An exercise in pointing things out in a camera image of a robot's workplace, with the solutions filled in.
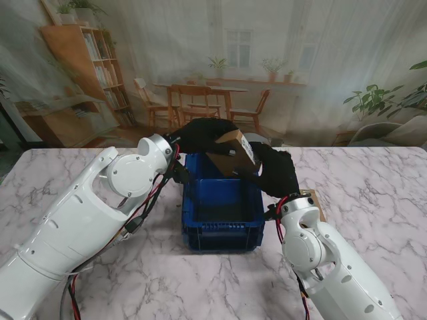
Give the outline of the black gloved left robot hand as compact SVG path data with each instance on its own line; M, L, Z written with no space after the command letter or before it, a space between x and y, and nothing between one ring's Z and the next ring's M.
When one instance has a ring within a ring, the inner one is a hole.
M198 118L167 135L172 144L178 144L182 153L213 153L216 155L235 156L236 150L228 143L216 141L226 133L238 128L227 119Z

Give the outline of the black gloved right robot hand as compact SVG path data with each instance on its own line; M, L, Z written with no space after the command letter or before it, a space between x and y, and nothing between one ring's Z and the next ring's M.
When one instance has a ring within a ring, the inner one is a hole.
M233 174L254 183L271 197L281 199L299 195L300 188L291 155L287 151L277 151L265 143L251 142L250 145L261 163L261 175L243 167L236 167Z

